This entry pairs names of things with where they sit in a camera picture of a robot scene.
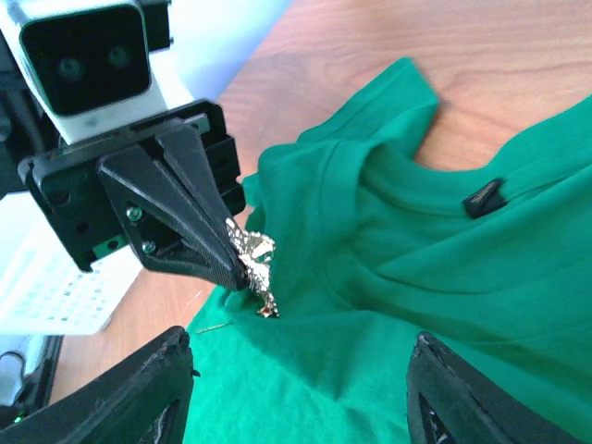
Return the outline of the green t-shirt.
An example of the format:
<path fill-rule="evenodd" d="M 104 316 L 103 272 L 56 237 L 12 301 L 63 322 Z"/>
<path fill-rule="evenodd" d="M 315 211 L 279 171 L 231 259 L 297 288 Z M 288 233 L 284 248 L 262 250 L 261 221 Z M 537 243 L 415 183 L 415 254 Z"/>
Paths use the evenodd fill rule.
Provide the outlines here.
<path fill-rule="evenodd" d="M 186 442 L 406 443 L 423 330 L 591 439 L 591 102 L 457 172 L 413 160 L 437 108 L 403 58 L 261 154 L 247 227 L 276 243 L 279 316 L 213 291 L 188 328 Z"/>

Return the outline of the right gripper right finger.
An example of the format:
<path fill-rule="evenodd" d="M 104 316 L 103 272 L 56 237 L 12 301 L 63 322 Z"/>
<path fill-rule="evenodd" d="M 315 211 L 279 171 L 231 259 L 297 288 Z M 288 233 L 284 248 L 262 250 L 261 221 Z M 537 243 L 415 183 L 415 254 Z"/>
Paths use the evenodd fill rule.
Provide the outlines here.
<path fill-rule="evenodd" d="M 418 334 L 408 366 L 412 443 L 577 443 L 432 334 Z"/>

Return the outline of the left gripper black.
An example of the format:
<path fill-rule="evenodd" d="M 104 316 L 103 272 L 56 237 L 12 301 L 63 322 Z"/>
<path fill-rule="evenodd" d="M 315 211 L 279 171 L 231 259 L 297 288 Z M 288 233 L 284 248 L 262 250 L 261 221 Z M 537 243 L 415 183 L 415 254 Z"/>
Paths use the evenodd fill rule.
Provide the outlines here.
<path fill-rule="evenodd" d="M 18 172 L 80 270 L 130 247 L 151 271 L 245 288 L 226 225 L 245 198 L 218 104 L 195 101 L 59 144 Z"/>

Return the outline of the blue gold butterfly brooch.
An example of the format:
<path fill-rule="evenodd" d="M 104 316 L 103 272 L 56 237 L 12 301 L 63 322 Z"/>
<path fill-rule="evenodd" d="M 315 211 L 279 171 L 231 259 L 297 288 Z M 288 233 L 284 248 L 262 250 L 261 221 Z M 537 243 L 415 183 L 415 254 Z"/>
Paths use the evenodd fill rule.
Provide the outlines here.
<path fill-rule="evenodd" d="M 257 313 L 263 318 L 279 318 L 276 297 L 271 290 L 271 262 L 276 244 L 259 231 L 242 228 L 233 218 L 226 219 L 230 243 L 246 273 L 247 288 L 262 302 Z"/>

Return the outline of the white plastic basket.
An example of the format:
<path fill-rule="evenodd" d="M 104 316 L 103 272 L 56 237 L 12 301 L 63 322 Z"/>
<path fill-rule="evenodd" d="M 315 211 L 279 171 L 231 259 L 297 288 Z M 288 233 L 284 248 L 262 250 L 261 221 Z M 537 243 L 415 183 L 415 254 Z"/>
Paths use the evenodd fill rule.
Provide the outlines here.
<path fill-rule="evenodd" d="M 1 199 L 1 332 L 92 335 L 105 328 L 142 265 L 124 247 L 79 271 L 26 192 Z"/>

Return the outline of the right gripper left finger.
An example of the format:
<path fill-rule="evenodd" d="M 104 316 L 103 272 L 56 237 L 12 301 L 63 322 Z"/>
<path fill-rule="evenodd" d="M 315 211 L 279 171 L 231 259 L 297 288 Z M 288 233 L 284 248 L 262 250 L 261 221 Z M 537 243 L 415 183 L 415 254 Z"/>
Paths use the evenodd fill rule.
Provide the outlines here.
<path fill-rule="evenodd" d="M 66 398 L 1 431 L 3 443 L 181 443 L 194 382 L 188 332 L 171 327 Z"/>

